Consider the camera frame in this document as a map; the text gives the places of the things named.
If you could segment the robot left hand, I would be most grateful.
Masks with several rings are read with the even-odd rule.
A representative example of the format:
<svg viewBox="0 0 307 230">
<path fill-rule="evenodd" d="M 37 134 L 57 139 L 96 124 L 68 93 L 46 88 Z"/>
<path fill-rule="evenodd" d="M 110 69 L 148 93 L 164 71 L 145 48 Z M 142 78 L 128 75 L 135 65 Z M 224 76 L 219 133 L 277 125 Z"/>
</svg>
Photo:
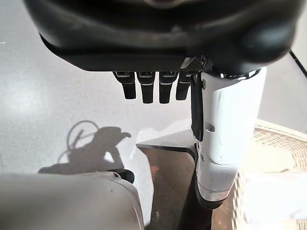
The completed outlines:
<svg viewBox="0 0 307 230">
<path fill-rule="evenodd" d="M 159 74 L 160 103 L 191 91 L 196 195 L 228 197 L 253 134 L 267 65 L 291 48 L 303 0 L 27 0 L 45 46 L 86 71 L 111 71 L 144 103 Z"/>
</svg>

